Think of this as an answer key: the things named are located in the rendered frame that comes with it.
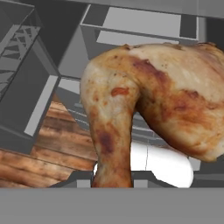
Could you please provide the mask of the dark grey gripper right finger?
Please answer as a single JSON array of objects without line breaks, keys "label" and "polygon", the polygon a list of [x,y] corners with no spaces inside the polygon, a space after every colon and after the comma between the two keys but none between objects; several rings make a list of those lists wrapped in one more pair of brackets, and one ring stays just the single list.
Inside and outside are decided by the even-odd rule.
[{"label": "dark grey gripper right finger", "polygon": [[173,188],[173,185],[167,184],[161,180],[156,179],[155,175],[151,171],[133,171],[132,172],[133,184],[139,181],[143,181],[147,184],[148,188]]}]

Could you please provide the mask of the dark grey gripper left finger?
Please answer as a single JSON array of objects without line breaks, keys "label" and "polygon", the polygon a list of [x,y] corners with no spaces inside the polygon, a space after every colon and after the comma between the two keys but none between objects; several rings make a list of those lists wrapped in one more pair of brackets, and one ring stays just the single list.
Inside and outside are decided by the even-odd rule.
[{"label": "dark grey gripper left finger", "polygon": [[90,188],[92,179],[91,171],[73,171],[66,180],[52,185],[52,188]]}]

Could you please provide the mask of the roasted chicken drumstick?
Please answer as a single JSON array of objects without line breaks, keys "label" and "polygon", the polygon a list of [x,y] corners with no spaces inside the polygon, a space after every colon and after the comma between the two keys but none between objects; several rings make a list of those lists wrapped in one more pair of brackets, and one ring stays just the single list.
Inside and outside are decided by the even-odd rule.
[{"label": "roasted chicken drumstick", "polygon": [[94,187],[130,187],[134,113],[172,148],[224,154],[224,52],[212,43],[121,45],[91,59],[80,100],[98,156]]}]

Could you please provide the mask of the white rounded object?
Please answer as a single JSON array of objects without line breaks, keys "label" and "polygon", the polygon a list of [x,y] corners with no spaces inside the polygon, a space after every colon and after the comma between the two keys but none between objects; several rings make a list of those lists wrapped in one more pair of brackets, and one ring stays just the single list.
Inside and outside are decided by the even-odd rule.
[{"label": "white rounded object", "polygon": [[104,145],[97,151],[98,166],[92,187],[132,187],[131,171],[150,171],[157,180],[178,188],[193,182],[189,159],[175,150],[128,143]]}]

